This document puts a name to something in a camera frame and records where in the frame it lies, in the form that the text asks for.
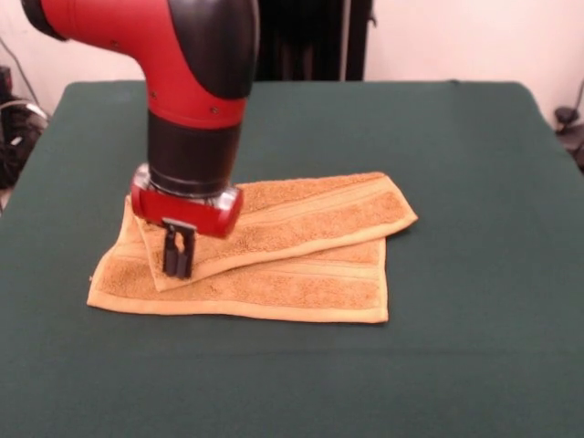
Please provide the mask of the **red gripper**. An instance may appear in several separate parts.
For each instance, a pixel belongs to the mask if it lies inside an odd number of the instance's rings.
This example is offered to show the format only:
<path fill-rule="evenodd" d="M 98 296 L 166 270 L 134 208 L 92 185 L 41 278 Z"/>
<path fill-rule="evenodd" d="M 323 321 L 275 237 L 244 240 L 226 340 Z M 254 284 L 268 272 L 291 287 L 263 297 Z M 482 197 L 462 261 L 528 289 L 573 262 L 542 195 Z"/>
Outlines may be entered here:
<path fill-rule="evenodd" d="M 147 223 L 164 226 L 162 270 L 166 276 L 190 278 L 193 271 L 196 231 L 200 235 L 226 238 L 233 231 L 241 213 L 243 191 L 227 187 L 212 198 L 181 197 L 165 193 L 151 183 L 150 169 L 141 164 L 130 185 L 130 204 L 135 216 Z M 183 249 L 176 244 L 177 231 Z"/>

